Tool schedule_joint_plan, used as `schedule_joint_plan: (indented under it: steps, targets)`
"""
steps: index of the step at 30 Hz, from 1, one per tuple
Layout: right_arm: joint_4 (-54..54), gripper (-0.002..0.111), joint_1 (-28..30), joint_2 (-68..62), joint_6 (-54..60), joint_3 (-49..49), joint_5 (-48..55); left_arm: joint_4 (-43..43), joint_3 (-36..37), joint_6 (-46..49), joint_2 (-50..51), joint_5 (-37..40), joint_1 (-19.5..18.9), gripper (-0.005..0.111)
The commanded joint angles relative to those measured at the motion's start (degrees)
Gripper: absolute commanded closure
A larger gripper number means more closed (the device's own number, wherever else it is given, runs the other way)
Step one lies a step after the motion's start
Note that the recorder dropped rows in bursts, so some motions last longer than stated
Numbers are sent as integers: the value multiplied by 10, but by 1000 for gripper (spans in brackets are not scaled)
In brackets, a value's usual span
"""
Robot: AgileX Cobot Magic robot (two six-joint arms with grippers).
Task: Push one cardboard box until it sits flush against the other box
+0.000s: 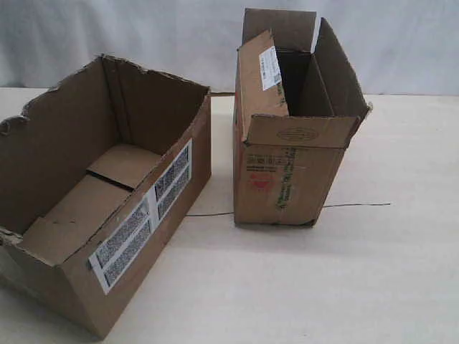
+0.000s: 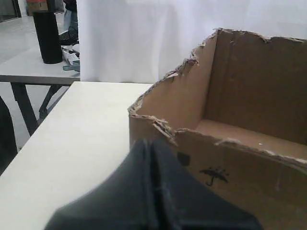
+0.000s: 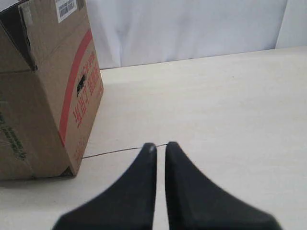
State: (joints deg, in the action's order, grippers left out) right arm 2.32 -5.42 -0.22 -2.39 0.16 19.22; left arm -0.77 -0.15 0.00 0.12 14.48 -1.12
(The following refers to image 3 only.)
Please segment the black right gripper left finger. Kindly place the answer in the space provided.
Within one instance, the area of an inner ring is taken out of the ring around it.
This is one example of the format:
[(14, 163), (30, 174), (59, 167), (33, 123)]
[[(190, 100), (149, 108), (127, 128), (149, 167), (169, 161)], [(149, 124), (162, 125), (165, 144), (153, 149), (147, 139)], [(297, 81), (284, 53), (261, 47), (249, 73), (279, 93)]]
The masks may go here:
[(145, 143), (130, 167), (107, 190), (62, 215), (55, 230), (151, 230), (157, 182), (157, 148)]

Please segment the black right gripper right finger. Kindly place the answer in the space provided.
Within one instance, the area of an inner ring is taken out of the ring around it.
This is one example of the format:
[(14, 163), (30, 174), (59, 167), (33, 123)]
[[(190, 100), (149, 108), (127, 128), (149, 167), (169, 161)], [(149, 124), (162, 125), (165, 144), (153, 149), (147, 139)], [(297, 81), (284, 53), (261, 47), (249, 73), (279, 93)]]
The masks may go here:
[(165, 149), (165, 195), (171, 230), (280, 230), (269, 213), (227, 193), (206, 177), (177, 142)]

